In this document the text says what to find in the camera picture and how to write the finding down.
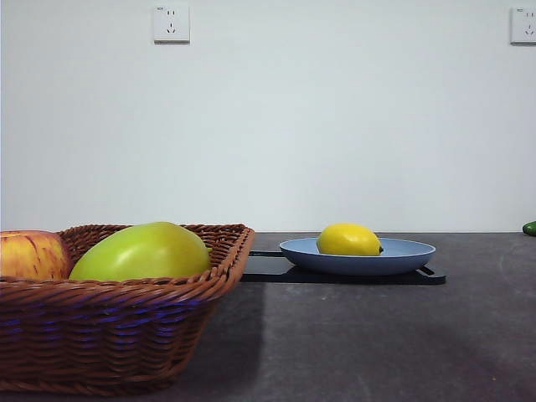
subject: blue plate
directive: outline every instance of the blue plate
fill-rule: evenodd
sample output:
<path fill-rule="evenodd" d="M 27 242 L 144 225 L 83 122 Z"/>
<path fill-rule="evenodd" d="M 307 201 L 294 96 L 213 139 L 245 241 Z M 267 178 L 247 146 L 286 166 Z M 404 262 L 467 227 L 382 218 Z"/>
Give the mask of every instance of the blue plate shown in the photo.
<path fill-rule="evenodd" d="M 436 248 L 417 241 L 379 238 L 384 251 L 381 255 L 322 254 L 317 238 L 288 240 L 279 246 L 293 264 L 308 270 L 338 275 L 383 276 L 410 272 L 424 266 Z"/>

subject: countertop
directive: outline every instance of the countertop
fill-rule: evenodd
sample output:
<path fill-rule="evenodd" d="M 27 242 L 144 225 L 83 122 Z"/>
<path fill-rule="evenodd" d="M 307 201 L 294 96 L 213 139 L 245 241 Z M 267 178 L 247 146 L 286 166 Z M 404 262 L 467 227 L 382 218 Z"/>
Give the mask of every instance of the countertop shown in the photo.
<path fill-rule="evenodd" d="M 257 233 L 254 249 L 308 233 Z M 177 382 L 128 401 L 536 401 L 536 238 L 434 245 L 444 285 L 240 283 Z M 2 402 L 105 400 L 0 393 Z"/>

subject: electrical outlet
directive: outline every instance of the electrical outlet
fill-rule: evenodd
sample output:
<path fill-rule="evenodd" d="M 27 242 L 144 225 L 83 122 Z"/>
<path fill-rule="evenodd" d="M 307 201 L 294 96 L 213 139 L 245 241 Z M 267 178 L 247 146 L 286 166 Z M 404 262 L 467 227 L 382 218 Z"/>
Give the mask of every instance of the electrical outlet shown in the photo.
<path fill-rule="evenodd" d="M 155 44 L 180 44 L 190 41 L 190 15 L 187 4 L 156 7 L 152 15 Z"/>
<path fill-rule="evenodd" d="M 512 8 L 511 44 L 536 44 L 536 8 Z"/>

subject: green vegetable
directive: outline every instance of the green vegetable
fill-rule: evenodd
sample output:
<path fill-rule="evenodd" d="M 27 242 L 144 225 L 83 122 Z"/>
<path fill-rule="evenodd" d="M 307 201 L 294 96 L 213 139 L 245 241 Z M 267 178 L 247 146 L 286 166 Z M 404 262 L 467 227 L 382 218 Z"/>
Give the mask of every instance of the green vegetable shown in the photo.
<path fill-rule="evenodd" d="M 209 250 L 194 232 L 169 222 L 119 230 L 91 247 L 70 279 L 127 279 L 191 276 L 210 269 Z"/>
<path fill-rule="evenodd" d="M 536 236 L 536 220 L 523 226 L 523 233 L 529 236 Z"/>

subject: brown wicker basket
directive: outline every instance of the brown wicker basket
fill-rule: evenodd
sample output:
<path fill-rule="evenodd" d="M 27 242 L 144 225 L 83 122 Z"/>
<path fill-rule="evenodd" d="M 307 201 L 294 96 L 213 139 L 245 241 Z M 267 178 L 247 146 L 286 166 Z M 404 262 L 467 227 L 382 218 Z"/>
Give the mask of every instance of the brown wicker basket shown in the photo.
<path fill-rule="evenodd" d="M 212 247 L 211 271 L 123 282 L 0 277 L 0 390 L 112 396 L 168 387 L 242 277 L 254 237 L 242 224 L 184 226 Z M 77 261 L 125 227 L 59 235 Z"/>

